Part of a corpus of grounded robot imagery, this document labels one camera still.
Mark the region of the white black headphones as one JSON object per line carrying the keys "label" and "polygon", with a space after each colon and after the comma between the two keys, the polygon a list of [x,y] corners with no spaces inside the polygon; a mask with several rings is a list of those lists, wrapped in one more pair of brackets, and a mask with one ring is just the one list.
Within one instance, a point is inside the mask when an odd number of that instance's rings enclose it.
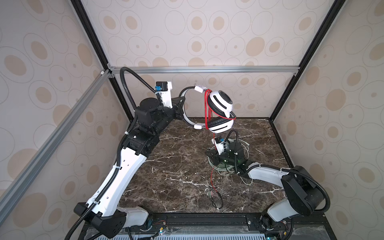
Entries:
{"label": "white black headphones", "polygon": [[214,134],[223,133],[232,128],[236,115],[233,112],[233,101],[223,91],[212,91],[204,86],[195,85],[184,88],[179,96],[184,97],[189,90],[194,90],[204,95],[205,122],[194,123],[186,113],[184,121],[196,130],[207,129]]}

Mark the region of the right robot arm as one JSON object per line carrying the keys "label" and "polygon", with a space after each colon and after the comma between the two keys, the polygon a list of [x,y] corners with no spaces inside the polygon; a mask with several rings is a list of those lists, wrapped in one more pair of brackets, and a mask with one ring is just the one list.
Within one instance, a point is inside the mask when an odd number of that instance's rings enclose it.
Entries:
{"label": "right robot arm", "polygon": [[307,217],[329,210],[329,194],[303,167],[278,168],[252,162],[245,158],[243,146],[236,141],[215,138],[212,142],[214,147],[206,151],[206,155],[213,166],[232,166],[233,173],[242,178],[274,184],[285,191],[283,200],[269,205],[262,212],[260,221],[265,229],[273,229],[286,218]]}

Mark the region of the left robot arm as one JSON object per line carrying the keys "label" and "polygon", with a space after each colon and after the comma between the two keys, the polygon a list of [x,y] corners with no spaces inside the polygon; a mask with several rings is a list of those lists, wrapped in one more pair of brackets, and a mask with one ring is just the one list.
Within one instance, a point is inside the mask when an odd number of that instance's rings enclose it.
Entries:
{"label": "left robot arm", "polygon": [[66,235],[69,240],[79,225],[85,221],[98,230],[98,234],[111,239],[121,229],[143,225],[148,212],[142,208],[120,208],[118,203],[136,171],[147,160],[160,141],[160,135],[173,120],[186,120],[185,96],[171,97],[171,83],[157,82],[155,98],[146,98],[137,106],[128,89],[125,73],[128,72],[142,82],[149,84],[128,67],[120,69],[120,78],[126,94],[134,107],[134,119],[124,133],[116,153],[116,162],[106,179],[87,202],[78,203],[74,212],[79,219]]}

